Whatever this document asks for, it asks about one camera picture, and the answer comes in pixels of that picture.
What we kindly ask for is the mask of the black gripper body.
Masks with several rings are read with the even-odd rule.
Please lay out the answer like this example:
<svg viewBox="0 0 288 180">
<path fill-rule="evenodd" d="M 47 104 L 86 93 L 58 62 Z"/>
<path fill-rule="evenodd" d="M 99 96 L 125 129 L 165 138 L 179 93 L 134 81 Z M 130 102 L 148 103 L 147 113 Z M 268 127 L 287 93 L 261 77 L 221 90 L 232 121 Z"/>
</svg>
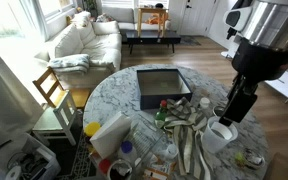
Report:
<svg viewBox="0 0 288 180">
<path fill-rule="evenodd" d="M 228 103 L 221 117 L 230 119 L 232 123 L 240 123 L 257 100 L 257 87 L 257 83 L 238 73 L 233 80 L 233 86 L 227 96 Z"/>
</svg>

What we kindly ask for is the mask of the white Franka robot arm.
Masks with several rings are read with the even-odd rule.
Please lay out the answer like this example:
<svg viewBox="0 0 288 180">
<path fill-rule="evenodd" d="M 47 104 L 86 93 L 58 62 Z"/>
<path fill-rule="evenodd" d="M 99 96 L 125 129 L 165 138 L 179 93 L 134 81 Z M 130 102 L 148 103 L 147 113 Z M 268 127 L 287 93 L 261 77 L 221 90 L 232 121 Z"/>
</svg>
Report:
<svg viewBox="0 0 288 180">
<path fill-rule="evenodd" d="M 257 95 L 258 84 L 276 80 L 288 69 L 288 0 L 253 0 L 227 11 L 223 21 L 241 35 L 232 60 L 237 71 L 219 122 L 241 122 Z"/>
</svg>

